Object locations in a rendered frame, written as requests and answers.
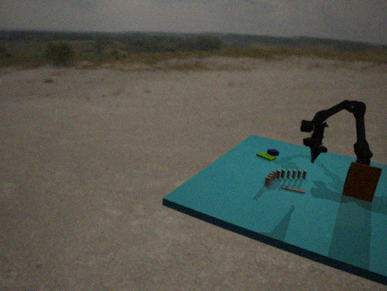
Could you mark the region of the purple block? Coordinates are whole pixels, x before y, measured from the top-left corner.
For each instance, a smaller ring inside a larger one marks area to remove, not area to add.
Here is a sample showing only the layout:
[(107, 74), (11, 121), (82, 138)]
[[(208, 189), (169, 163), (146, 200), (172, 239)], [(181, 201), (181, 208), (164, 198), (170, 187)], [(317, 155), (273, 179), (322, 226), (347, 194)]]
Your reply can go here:
[(278, 156), (279, 155), (279, 152), (275, 149), (268, 149), (268, 153), (267, 154), (270, 154), (272, 156)]

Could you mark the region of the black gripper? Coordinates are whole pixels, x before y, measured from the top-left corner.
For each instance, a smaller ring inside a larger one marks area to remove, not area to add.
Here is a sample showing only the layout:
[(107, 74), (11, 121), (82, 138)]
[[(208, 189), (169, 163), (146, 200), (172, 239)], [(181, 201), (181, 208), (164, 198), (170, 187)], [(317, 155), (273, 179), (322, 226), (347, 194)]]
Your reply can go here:
[(311, 155), (313, 154), (313, 159), (316, 159), (316, 157), (319, 156), (320, 153), (326, 153), (327, 148), (323, 146), (322, 144), (322, 138), (324, 138), (323, 135), (311, 133), (312, 138), (316, 137), (316, 145), (310, 145), (311, 148)]

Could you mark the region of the green flat rectangular block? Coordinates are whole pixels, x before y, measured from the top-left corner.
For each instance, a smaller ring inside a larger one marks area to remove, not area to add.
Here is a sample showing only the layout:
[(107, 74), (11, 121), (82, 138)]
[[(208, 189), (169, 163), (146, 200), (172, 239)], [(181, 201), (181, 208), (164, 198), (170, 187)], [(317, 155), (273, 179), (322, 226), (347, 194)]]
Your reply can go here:
[(260, 153), (256, 154), (256, 156), (262, 157), (262, 158), (267, 159), (269, 161), (273, 161), (274, 159), (276, 159), (275, 156), (272, 156), (272, 155), (269, 155), (269, 154), (266, 154), (266, 153), (263, 153), (263, 152), (260, 152)]

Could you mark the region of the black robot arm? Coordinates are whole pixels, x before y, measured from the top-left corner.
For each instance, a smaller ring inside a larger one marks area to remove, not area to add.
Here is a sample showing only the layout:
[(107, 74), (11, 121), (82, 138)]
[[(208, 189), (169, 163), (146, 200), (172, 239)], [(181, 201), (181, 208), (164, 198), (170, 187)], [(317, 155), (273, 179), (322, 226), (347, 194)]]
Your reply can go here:
[[(354, 107), (352, 108), (351, 106), (354, 106)], [(371, 162), (370, 158), (372, 158), (373, 154), (370, 151), (368, 142), (366, 141), (366, 137), (365, 137), (365, 128), (364, 128), (364, 115), (366, 112), (365, 108), (366, 108), (366, 105), (362, 102), (359, 102), (356, 100), (344, 100), (343, 102), (336, 104), (327, 110), (317, 112), (315, 117), (312, 119), (312, 121), (302, 120), (300, 131), (302, 132), (314, 131), (313, 133), (323, 135), (324, 128), (329, 126), (327, 125), (326, 122), (325, 123), (322, 123), (322, 122), (324, 122), (325, 119), (327, 119), (328, 117), (331, 117), (337, 112), (342, 111), (343, 109), (346, 109), (349, 112), (353, 113), (356, 119), (357, 142), (354, 144), (354, 152), (357, 157), (356, 163), (370, 165), (370, 162)], [(303, 145), (316, 146), (316, 137), (312, 138), (311, 136), (311, 137), (303, 138)]]

